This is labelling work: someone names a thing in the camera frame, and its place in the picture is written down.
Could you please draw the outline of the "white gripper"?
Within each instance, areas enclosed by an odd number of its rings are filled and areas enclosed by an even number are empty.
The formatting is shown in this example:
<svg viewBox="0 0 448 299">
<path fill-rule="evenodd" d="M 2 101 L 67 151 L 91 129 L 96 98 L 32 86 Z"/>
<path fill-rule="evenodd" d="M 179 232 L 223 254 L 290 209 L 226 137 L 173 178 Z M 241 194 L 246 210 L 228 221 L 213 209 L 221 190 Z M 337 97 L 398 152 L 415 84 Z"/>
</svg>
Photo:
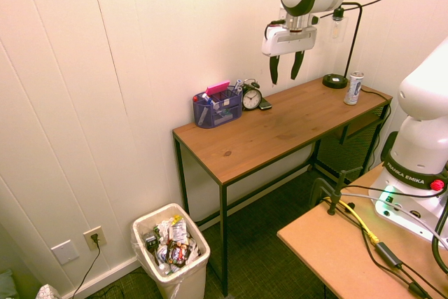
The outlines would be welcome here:
<svg viewBox="0 0 448 299">
<path fill-rule="evenodd" d="M 305 56 L 304 50 L 314 47 L 317 29 L 306 27 L 301 32 L 291 33 L 283 27 L 270 27 L 267 30 L 267 38 L 262 42 L 262 53 L 269 56 L 269 72 L 273 85 L 278 82 L 279 55 L 295 53 L 294 63 L 291 68 L 290 78 L 295 80 L 302 66 Z"/>
</svg>

